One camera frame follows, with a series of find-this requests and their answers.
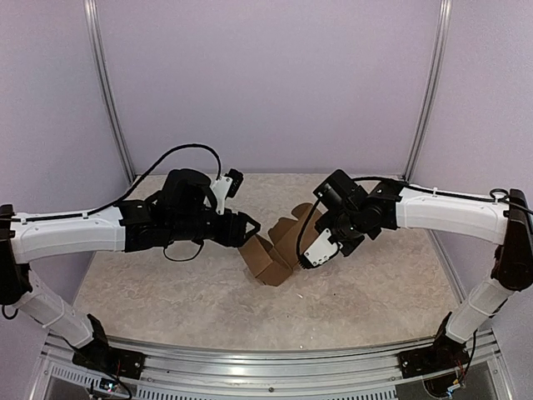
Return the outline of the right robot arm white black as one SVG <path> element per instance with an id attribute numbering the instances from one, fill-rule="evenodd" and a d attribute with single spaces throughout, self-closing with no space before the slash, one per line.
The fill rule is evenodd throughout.
<path id="1" fill-rule="evenodd" d="M 466 366 L 473 358 L 466 344 L 477 329 L 514 293 L 532 285 L 532 211 L 525 194 L 497 188 L 481 197 L 385 177 L 367 191 L 361 181 L 336 170 L 314 190 L 326 211 L 315 223 L 317 238 L 296 245 L 299 263 L 317 268 L 338 254 L 347 257 L 385 229 L 421 228 L 495 244 L 491 273 L 446 315 L 432 344 L 398 356 L 405 378 Z"/>

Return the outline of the brown cardboard paper box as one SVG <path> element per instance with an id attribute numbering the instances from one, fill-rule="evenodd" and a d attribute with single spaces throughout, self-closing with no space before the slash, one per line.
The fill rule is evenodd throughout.
<path id="1" fill-rule="evenodd" d="M 299 264 L 296 240 L 312 204 L 301 203 L 291 210 L 291 217 L 280 217 L 267 230 L 268 238 L 255 234 L 239 248 L 239 253 L 252 276 L 273 287 L 284 283 Z"/>

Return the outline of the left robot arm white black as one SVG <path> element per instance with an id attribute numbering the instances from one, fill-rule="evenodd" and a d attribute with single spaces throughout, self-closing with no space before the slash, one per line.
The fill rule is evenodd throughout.
<path id="1" fill-rule="evenodd" d="M 190 241 L 240 248 L 261 228 L 244 212 L 227 208 L 243 176 L 232 169 L 210 179 L 183 168 L 167 174 L 162 188 L 144 200 L 125 198 L 100 211 L 16 213 L 1 207 L 1 305 L 26 313 L 50 329 L 91 367 L 110 372 L 118 356 L 102 324 L 77 312 L 47 287 L 30 264 L 42 258 L 86 252 L 134 253 Z"/>

